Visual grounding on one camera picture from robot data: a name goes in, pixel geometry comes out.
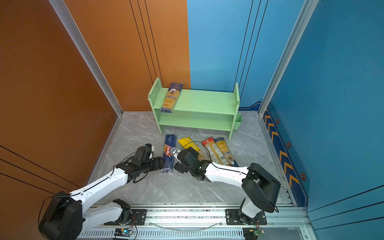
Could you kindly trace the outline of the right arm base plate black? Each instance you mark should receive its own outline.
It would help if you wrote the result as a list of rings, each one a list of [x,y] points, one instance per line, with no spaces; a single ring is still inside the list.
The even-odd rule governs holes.
[[[267,225],[267,218],[264,211],[259,212],[254,218],[250,218],[247,215],[240,213],[239,209],[226,209],[226,223],[227,225]]]

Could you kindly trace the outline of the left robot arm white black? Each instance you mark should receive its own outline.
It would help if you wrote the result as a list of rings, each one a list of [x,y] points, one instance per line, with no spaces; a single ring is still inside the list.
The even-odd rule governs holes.
[[[57,193],[38,217],[40,234],[48,240],[75,240],[82,232],[105,223],[133,224],[131,206],[125,201],[116,199],[101,207],[94,204],[130,182],[138,183],[140,175],[161,170],[164,164],[162,157],[154,157],[154,146],[146,144],[98,180],[70,193]]]

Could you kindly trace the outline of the blue Barilla spaghetti box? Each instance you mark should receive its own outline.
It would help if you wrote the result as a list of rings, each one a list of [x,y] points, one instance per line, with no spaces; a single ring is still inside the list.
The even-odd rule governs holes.
[[[172,155],[172,148],[176,146],[177,135],[168,134],[165,138],[164,145],[164,165],[162,168],[162,173],[172,173],[174,168],[174,156]]]

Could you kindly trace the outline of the Ankara spaghetti bag blue yellow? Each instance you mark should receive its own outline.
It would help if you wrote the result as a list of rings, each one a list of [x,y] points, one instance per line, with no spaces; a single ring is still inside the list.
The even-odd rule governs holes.
[[[178,97],[183,88],[183,83],[171,83],[167,94],[165,96],[162,107],[160,108],[161,113],[172,113]]]

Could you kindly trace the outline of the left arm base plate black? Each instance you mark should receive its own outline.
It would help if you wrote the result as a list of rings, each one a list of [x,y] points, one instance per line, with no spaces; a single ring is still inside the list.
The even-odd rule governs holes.
[[[146,209],[123,210],[121,216],[114,222],[107,222],[105,226],[143,226],[147,217]]]

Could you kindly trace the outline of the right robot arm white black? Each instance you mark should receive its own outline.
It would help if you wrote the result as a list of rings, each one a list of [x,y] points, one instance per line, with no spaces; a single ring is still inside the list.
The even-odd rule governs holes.
[[[190,173],[198,181],[221,182],[239,187],[248,196],[239,208],[240,221],[256,225],[261,212],[277,212],[277,198],[281,183],[262,166],[252,163],[249,167],[231,167],[212,161],[198,159],[199,153],[193,148],[178,150],[172,148],[171,155],[177,159],[175,170]]]

